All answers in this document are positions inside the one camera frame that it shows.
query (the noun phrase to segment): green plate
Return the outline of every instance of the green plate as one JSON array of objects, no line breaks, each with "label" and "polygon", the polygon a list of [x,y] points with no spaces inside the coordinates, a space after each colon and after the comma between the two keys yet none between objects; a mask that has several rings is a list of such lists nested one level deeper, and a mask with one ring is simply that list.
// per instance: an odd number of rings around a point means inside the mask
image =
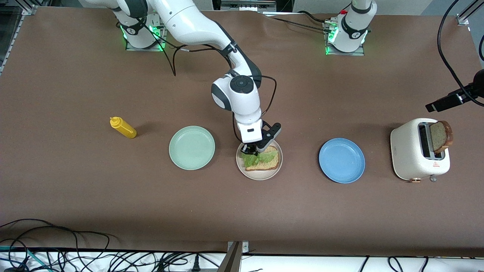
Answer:
[{"label": "green plate", "polygon": [[210,162],[215,153],[215,140],[199,126],[180,129],[170,141],[170,158],[184,170],[197,170]]}]

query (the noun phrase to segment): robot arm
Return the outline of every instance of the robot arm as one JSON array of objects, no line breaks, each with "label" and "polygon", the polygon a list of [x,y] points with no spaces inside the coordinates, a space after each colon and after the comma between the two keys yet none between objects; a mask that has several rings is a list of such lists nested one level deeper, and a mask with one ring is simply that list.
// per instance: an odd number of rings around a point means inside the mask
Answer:
[{"label": "robot arm", "polygon": [[225,29],[206,18],[192,0],[148,0],[171,35],[186,45],[213,44],[235,64],[212,84],[212,97],[219,107],[232,111],[244,143],[257,143],[263,151],[279,133],[263,130],[258,87],[259,68],[244,54]]},{"label": "robot arm", "polygon": [[368,26],[376,13],[374,0],[352,0],[348,13],[331,18],[331,24],[336,27],[328,41],[342,52],[355,51],[364,42]]},{"label": "robot arm", "polygon": [[243,152],[257,154],[264,151],[279,134],[279,123],[269,126],[261,119],[258,88],[262,77],[259,68],[244,54],[225,29],[206,18],[192,0],[88,0],[113,10],[121,26],[127,23],[137,30],[128,40],[152,44],[153,35],[146,31],[136,18],[144,18],[155,10],[167,30],[180,43],[186,45],[213,44],[228,56],[234,68],[212,84],[212,97],[221,108],[232,111],[241,132]]}]

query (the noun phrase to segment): mustard bottle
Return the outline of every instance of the mustard bottle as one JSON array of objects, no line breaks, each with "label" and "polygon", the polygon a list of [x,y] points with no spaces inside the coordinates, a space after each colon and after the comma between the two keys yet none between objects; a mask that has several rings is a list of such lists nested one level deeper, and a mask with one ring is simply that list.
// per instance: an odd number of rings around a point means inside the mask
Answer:
[{"label": "mustard bottle", "polygon": [[126,123],[126,121],[123,120],[121,117],[111,117],[109,123],[111,124],[111,127],[119,131],[124,136],[130,139],[136,137],[136,130],[128,123]]}]

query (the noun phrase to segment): toast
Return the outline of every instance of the toast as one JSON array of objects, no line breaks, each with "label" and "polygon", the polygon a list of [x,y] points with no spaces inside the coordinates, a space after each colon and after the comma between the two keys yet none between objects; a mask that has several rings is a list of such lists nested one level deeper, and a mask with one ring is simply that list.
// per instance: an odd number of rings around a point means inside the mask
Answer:
[{"label": "toast", "polygon": [[[272,151],[277,151],[277,149],[273,146],[269,146],[268,148],[266,148],[266,150],[263,153],[268,153]],[[279,152],[277,152],[277,155],[270,162],[268,163],[259,162],[254,166],[246,167],[245,171],[275,170],[279,166],[279,160],[280,160]]]},{"label": "toast", "polygon": [[446,121],[438,121],[430,125],[430,136],[435,154],[446,150],[454,141],[452,128]]}]

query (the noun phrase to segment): toaster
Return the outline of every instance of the toaster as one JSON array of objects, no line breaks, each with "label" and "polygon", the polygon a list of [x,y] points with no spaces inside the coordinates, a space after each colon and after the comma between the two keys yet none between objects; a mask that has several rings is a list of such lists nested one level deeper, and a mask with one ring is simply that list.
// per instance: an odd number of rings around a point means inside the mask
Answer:
[{"label": "toaster", "polygon": [[420,182],[447,173],[451,163],[449,149],[435,154],[430,136],[430,125],[437,120],[417,118],[394,129],[390,134],[392,162],[395,174],[406,181]]}]

